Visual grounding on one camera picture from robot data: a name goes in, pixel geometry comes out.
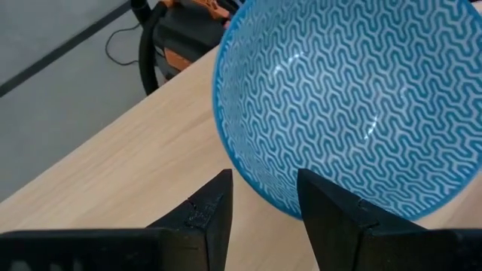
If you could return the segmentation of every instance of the wooden table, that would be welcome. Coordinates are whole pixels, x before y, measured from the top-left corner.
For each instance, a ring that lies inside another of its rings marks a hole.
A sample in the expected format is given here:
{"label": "wooden table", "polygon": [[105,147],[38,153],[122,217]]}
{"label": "wooden table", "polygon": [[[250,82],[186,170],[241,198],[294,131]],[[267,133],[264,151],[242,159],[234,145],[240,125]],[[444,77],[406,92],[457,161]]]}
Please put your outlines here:
{"label": "wooden table", "polygon": [[[215,54],[205,55],[2,202],[0,231],[145,227],[231,168],[212,116]],[[417,223],[482,227],[481,179]],[[226,270],[313,268],[303,224],[270,206],[238,175],[233,212]]]}

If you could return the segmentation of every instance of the gray floor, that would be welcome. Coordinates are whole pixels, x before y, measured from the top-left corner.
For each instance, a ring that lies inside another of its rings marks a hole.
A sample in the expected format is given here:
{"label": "gray floor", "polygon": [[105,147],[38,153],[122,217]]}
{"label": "gray floor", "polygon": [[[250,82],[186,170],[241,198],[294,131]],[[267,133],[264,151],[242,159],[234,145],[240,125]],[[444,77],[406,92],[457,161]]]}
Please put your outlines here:
{"label": "gray floor", "polygon": [[[78,12],[79,17],[85,16],[84,22],[90,20],[91,23],[94,17],[105,14],[120,2],[110,0],[108,7],[97,10],[96,5],[100,5],[100,2],[107,5],[107,1],[49,1],[59,5],[71,3],[73,6],[70,10]],[[10,16],[7,11],[16,6],[21,8],[24,3],[30,5],[33,12],[33,5],[41,4],[24,0],[0,2],[0,78],[8,78],[17,70],[24,69],[26,63],[48,52],[49,46],[79,30],[80,23],[70,26],[69,31],[64,28],[58,32],[48,29],[50,35],[55,37],[52,40],[46,38],[43,44],[36,44],[37,47],[33,43],[5,42],[5,36],[33,35],[36,31],[44,31],[45,34],[49,26],[44,23],[28,32],[16,33],[15,27],[20,27],[17,24],[22,22]],[[4,29],[7,27],[5,20],[10,20],[8,27],[12,26],[12,29]],[[63,24],[65,28],[72,22],[65,14],[55,20],[46,20],[52,25]],[[126,13],[0,98],[0,201],[145,98],[137,65],[119,66],[104,54],[105,41],[114,30],[135,24],[134,16],[130,12]],[[139,28],[117,35],[111,43],[111,53],[122,61],[135,59],[140,32]]]}
{"label": "gray floor", "polygon": [[0,84],[126,0],[0,0]]}

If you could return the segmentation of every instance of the blue bowl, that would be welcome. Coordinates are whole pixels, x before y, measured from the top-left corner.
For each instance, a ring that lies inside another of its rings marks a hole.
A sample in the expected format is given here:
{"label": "blue bowl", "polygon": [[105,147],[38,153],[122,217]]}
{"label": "blue bowl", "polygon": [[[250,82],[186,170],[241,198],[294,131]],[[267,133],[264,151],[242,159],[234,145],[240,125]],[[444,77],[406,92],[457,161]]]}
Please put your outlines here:
{"label": "blue bowl", "polygon": [[466,0],[249,0],[213,88],[233,164],[296,218],[299,168],[415,220],[482,164],[482,18]]}

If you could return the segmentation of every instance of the cable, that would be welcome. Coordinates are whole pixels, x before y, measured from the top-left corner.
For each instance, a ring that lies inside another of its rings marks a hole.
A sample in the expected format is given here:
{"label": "cable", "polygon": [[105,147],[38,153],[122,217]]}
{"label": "cable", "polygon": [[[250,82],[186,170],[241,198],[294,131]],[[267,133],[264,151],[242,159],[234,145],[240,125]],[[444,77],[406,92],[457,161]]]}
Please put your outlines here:
{"label": "cable", "polygon": [[105,43],[105,47],[104,47],[104,51],[105,51],[105,54],[107,55],[107,57],[112,60],[114,63],[118,64],[118,65],[122,65],[122,66],[127,66],[127,65],[132,65],[134,63],[138,63],[139,61],[138,60],[133,60],[133,61],[129,61],[129,62],[120,62],[118,60],[116,60],[114,57],[111,56],[111,54],[108,52],[108,44],[111,42],[111,39],[117,34],[117,33],[120,33],[120,32],[126,32],[126,31],[132,31],[134,29],[137,29],[138,27],[140,27],[141,24],[138,23],[136,24],[135,26],[133,27],[130,27],[130,28],[126,28],[126,29],[119,29],[119,30],[116,30],[114,32],[112,32],[112,34],[108,37],[106,43]]}
{"label": "cable", "polygon": [[159,88],[154,69],[157,51],[152,41],[152,33],[157,22],[166,12],[167,6],[163,2],[158,2],[152,10],[149,20],[142,26],[141,41],[139,42],[139,73],[141,74],[142,86],[148,96]]}

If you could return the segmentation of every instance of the patterned bowl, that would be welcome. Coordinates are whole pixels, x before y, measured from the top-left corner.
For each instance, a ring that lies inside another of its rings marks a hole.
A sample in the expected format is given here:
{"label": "patterned bowl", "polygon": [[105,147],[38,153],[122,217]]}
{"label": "patterned bowl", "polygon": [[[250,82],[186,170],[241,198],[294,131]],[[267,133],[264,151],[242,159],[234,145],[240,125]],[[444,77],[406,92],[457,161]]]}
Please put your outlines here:
{"label": "patterned bowl", "polygon": [[235,167],[297,218],[299,168],[415,220],[482,164],[482,18],[466,0],[249,0],[213,88]]}

